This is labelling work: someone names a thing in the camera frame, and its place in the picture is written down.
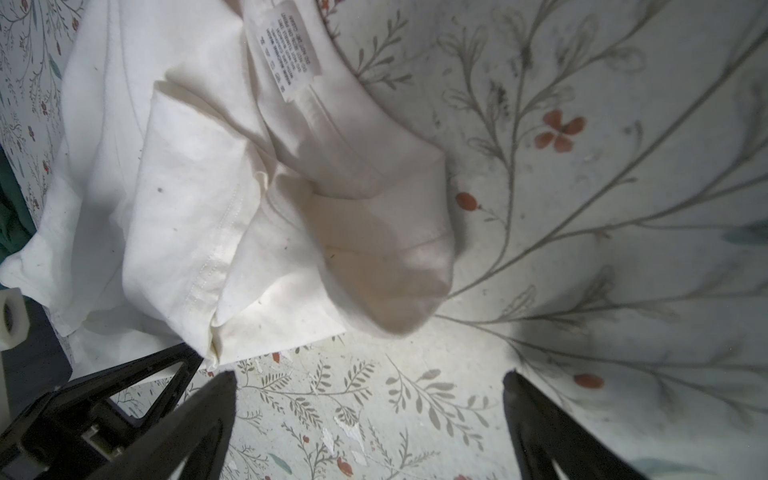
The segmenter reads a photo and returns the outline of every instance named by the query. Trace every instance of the floral patterned surface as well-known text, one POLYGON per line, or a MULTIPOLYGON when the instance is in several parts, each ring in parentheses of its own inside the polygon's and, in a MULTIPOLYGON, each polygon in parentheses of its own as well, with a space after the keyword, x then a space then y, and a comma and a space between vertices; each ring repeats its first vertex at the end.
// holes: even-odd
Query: floral patterned surface
MULTIPOLYGON (((761 477, 766 3, 318 7, 371 95, 449 156, 455 288, 406 339, 226 367, 224 478, 517 478, 513 368, 652 478, 761 477)), ((81 11, 2 1, 2 143, 35 218, 81 11)), ((119 403, 140 412, 161 383, 119 403)))

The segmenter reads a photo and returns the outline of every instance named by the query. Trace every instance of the white garment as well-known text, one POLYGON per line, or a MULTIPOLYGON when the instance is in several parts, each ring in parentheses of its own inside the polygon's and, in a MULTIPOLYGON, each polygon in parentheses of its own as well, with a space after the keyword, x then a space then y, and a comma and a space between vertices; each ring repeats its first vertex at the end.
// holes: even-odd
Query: white garment
POLYGON ((376 106, 313 0, 320 74, 284 101, 256 43, 272 2, 234 3, 88 6, 41 225, 0 266, 49 307, 74 376, 179 337, 215 366, 408 333, 450 289, 443 153, 376 106))

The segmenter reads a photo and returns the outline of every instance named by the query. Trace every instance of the clothing tag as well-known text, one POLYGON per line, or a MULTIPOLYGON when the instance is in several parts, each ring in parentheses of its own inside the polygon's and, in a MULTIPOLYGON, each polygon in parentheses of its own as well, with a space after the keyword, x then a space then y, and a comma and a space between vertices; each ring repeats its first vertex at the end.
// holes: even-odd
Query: clothing tag
POLYGON ((263 15, 259 46, 285 101, 320 73, 315 49, 293 0, 285 0, 263 15))

